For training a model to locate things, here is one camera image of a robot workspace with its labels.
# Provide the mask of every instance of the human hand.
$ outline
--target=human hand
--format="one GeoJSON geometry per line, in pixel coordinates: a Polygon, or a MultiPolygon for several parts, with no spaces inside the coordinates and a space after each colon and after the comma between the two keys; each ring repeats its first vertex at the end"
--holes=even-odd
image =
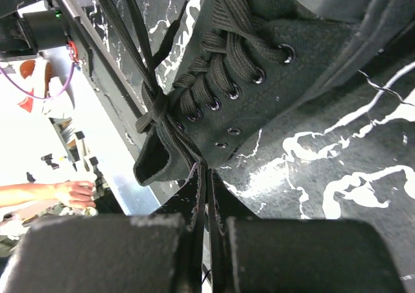
{"type": "Polygon", "coordinates": [[[65,182],[53,186],[55,198],[64,205],[77,209],[95,207],[95,202],[92,201],[93,184],[91,182],[65,182]]]}

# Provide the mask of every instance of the white paint splatter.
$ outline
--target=white paint splatter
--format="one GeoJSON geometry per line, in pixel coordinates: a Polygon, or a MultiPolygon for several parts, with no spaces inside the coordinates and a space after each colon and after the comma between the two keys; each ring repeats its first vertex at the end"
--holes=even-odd
{"type": "Polygon", "coordinates": [[[259,207],[258,211],[256,211],[256,212],[255,212],[255,214],[259,214],[262,210],[264,210],[264,207],[265,207],[266,205],[267,205],[266,203],[261,202],[261,207],[259,207]]]}
{"type": "Polygon", "coordinates": [[[288,166],[288,161],[285,162],[285,179],[287,181],[287,183],[289,184],[290,188],[294,191],[301,191],[302,195],[299,197],[298,201],[300,203],[299,208],[300,208],[300,213],[301,213],[301,219],[302,220],[309,220],[310,217],[308,217],[307,215],[305,215],[304,210],[303,210],[303,203],[308,201],[310,199],[309,195],[305,192],[305,189],[301,186],[299,187],[295,187],[291,180],[290,180],[290,167],[288,166]]]}
{"type": "Polygon", "coordinates": [[[402,140],[402,144],[407,146],[408,145],[408,136],[406,135],[405,132],[403,132],[403,140],[402,140]]]}
{"type": "MultiPolygon", "coordinates": [[[[97,0],[92,0],[93,4],[93,11],[89,13],[89,17],[96,14],[98,12],[97,8],[97,0]]],[[[104,13],[101,12],[101,24],[96,24],[95,22],[92,23],[93,27],[98,27],[102,29],[104,32],[104,37],[102,38],[102,43],[106,46],[106,50],[110,52],[110,41],[109,41],[109,35],[108,35],[108,22],[105,22],[104,13]]]]}
{"type": "Polygon", "coordinates": [[[323,212],[326,218],[337,219],[341,216],[340,204],[335,201],[335,193],[342,193],[343,199],[353,200],[356,204],[363,207],[386,208],[390,205],[390,200],[379,202],[375,196],[372,182],[380,180],[385,176],[403,171],[407,178],[403,188],[412,199],[415,199],[415,171],[406,165],[396,165],[387,167],[375,173],[354,172],[352,175],[343,176],[340,180],[332,181],[323,193],[323,212]]]}
{"type": "Polygon", "coordinates": [[[401,277],[402,281],[406,281],[406,280],[413,280],[415,279],[415,274],[411,274],[411,275],[404,275],[403,277],[401,277]]]}
{"type": "Polygon", "coordinates": [[[237,155],[237,158],[239,158],[239,162],[238,162],[237,167],[241,166],[241,160],[242,160],[242,158],[248,159],[248,158],[254,157],[257,154],[258,148],[259,148],[259,142],[261,140],[261,136],[262,136],[262,129],[259,129],[257,143],[256,143],[255,148],[254,148],[254,150],[252,151],[251,154],[249,154],[247,156],[244,155],[244,154],[237,155]]]}
{"type": "MultiPolygon", "coordinates": [[[[164,23],[166,26],[170,26],[170,21],[167,18],[167,11],[172,8],[172,0],[169,0],[169,5],[166,9],[166,16],[165,19],[161,19],[157,21],[156,25],[152,27],[148,32],[150,34],[154,34],[157,30],[160,24],[164,23]]],[[[163,82],[162,84],[169,84],[167,82],[167,77],[170,73],[177,72],[177,69],[180,66],[180,63],[182,62],[185,48],[187,44],[190,42],[190,38],[193,34],[193,27],[196,24],[195,18],[191,14],[191,8],[197,9],[200,11],[202,8],[202,0],[189,0],[187,6],[186,6],[186,13],[184,16],[185,19],[185,26],[186,29],[182,32],[182,34],[178,38],[178,43],[176,43],[176,46],[178,49],[174,49],[174,52],[172,52],[166,59],[161,63],[161,65],[165,68],[165,72],[163,74],[163,82]]],[[[163,90],[168,92],[170,89],[167,89],[165,86],[163,87],[163,90]]]]}
{"type": "MultiPolygon", "coordinates": [[[[409,65],[406,65],[404,68],[400,69],[383,87],[383,89],[390,89],[393,84],[399,80],[402,76],[405,76],[408,72],[415,68],[415,62],[412,62],[409,65]]],[[[340,152],[334,151],[335,147],[340,147],[342,150],[350,146],[351,140],[355,138],[362,139],[365,137],[375,126],[384,125],[389,123],[391,120],[394,119],[406,119],[408,121],[415,121],[415,107],[411,104],[415,104],[415,90],[403,99],[404,103],[409,104],[399,104],[398,107],[394,112],[390,115],[387,115],[384,119],[372,120],[366,126],[363,126],[358,132],[350,135],[346,139],[340,137],[340,140],[332,143],[330,145],[326,145],[324,148],[320,149],[318,152],[315,152],[311,148],[316,145],[316,143],[311,144],[310,147],[303,146],[299,144],[298,139],[300,137],[311,136],[312,138],[316,138],[319,136],[325,136],[328,133],[332,132],[333,130],[340,128],[341,126],[346,126],[352,121],[358,119],[360,116],[368,113],[378,102],[381,95],[384,91],[379,91],[376,93],[375,97],[366,105],[358,108],[356,111],[353,111],[342,118],[340,118],[333,126],[329,127],[328,129],[324,130],[324,133],[319,132],[299,132],[295,134],[293,137],[288,137],[283,142],[283,148],[288,154],[287,159],[291,162],[295,161],[294,156],[292,153],[296,155],[297,158],[305,160],[305,161],[314,161],[324,158],[334,158],[337,157],[340,152]]]]}
{"type": "MultiPolygon", "coordinates": [[[[415,68],[415,62],[405,66],[404,68],[400,69],[384,86],[384,88],[389,89],[392,85],[402,76],[406,75],[409,71],[415,68]]],[[[327,159],[327,158],[334,158],[337,157],[340,152],[334,150],[335,147],[340,147],[341,149],[345,149],[349,147],[351,140],[353,138],[363,138],[366,136],[375,126],[383,125],[390,122],[393,119],[406,119],[408,121],[415,121],[415,107],[409,104],[400,104],[390,115],[387,115],[384,119],[373,120],[370,124],[363,126],[358,132],[352,134],[351,136],[344,139],[340,137],[340,140],[336,143],[332,143],[330,145],[326,145],[319,151],[314,151],[313,148],[317,143],[312,143],[309,146],[302,145],[298,142],[299,138],[305,136],[311,136],[312,138],[318,138],[320,136],[327,135],[328,133],[332,132],[336,128],[340,128],[341,126],[346,126],[352,121],[358,119],[360,116],[368,113],[380,99],[381,95],[384,91],[379,91],[375,97],[367,104],[356,111],[353,111],[342,118],[340,118],[333,126],[330,126],[328,129],[324,130],[324,133],[318,132],[299,132],[295,134],[293,137],[288,137],[283,141],[283,149],[286,154],[282,155],[280,158],[276,158],[267,164],[263,165],[262,167],[258,168],[257,172],[250,174],[250,181],[249,184],[246,186],[248,188],[245,191],[239,191],[234,186],[230,185],[230,190],[237,196],[241,198],[253,198],[253,197],[260,197],[273,194],[275,195],[275,188],[278,188],[280,184],[282,184],[285,180],[289,183],[292,190],[299,190],[302,191],[303,194],[301,195],[299,201],[300,203],[300,212],[302,213],[302,218],[307,218],[307,215],[304,214],[302,204],[309,199],[308,194],[305,192],[305,189],[302,187],[295,187],[289,177],[287,177],[287,163],[288,162],[295,162],[296,158],[300,159],[302,163],[307,163],[310,161],[315,161],[319,159],[327,159]]],[[[415,103],[415,90],[413,90],[408,97],[403,100],[403,102],[409,102],[411,104],[415,103]]],[[[339,206],[336,205],[336,202],[333,202],[334,199],[329,199],[327,197],[332,197],[334,193],[330,191],[326,192],[327,189],[331,191],[336,191],[336,188],[331,189],[331,185],[328,185],[328,188],[325,190],[326,195],[326,204],[325,208],[329,217],[338,218],[340,216],[339,206]]],[[[380,203],[376,200],[375,196],[373,195],[373,189],[370,186],[370,182],[364,185],[356,185],[359,186],[355,189],[352,193],[347,193],[346,191],[342,191],[344,194],[345,199],[354,200],[361,205],[367,205],[369,207],[387,207],[389,202],[380,203]]]]}

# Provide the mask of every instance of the black machine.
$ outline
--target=black machine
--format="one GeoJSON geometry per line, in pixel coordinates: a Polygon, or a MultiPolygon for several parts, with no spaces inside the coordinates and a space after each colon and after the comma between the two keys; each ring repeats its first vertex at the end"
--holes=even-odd
{"type": "MultiPolygon", "coordinates": [[[[0,60],[77,42],[91,76],[116,74],[60,0],[1,0],[0,60]]],[[[134,102],[128,101],[133,110],[134,102]]],[[[9,260],[1,292],[404,292],[379,234],[353,220],[260,219],[202,160],[147,217],[45,218],[9,260]],[[202,263],[204,234],[210,269],[202,263]]]]}

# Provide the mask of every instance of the shoe tongue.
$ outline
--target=shoe tongue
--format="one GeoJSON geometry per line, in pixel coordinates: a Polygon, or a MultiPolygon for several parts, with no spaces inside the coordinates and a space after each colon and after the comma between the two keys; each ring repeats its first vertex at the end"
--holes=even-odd
{"type": "Polygon", "coordinates": [[[297,15],[295,0],[247,0],[254,16],[273,20],[297,15]]]}

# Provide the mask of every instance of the black shoelace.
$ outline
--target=black shoelace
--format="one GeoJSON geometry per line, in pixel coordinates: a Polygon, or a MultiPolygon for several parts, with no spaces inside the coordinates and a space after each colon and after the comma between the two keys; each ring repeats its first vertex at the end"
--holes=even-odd
{"type": "MultiPolygon", "coordinates": [[[[116,31],[119,39],[126,47],[135,65],[143,75],[142,96],[148,112],[137,121],[137,131],[146,132],[152,123],[164,128],[174,147],[179,151],[187,163],[189,170],[195,162],[204,162],[197,146],[177,126],[176,121],[169,114],[169,98],[166,96],[156,80],[156,67],[169,55],[173,39],[177,33],[180,20],[184,14],[184,4],[179,18],[174,21],[160,45],[159,51],[152,55],[146,26],[137,6],[136,0],[126,0],[131,13],[132,23],[141,47],[140,56],[130,34],[128,33],[117,7],[112,0],[99,0],[110,24],[116,31]]],[[[189,72],[182,75],[174,87],[184,88],[180,97],[181,110],[192,121],[201,118],[200,110],[196,104],[208,105],[212,110],[220,108],[220,102],[211,94],[206,73],[211,73],[215,85],[220,91],[226,93],[230,99],[239,97],[239,88],[229,79],[224,66],[224,58],[228,57],[232,69],[243,79],[254,84],[262,83],[265,73],[249,59],[243,49],[243,39],[258,50],[266,59],[287,63],[292,60],[292,54],[287,52],[284,45],[276,49],[271,48],[264,40],[255,35],[253,22],[246,0],[218,0],[215,3],[213,26],[222,32],[207,33],[202,46],[209,52],[208,59],[195,58],[189,72]]]]}

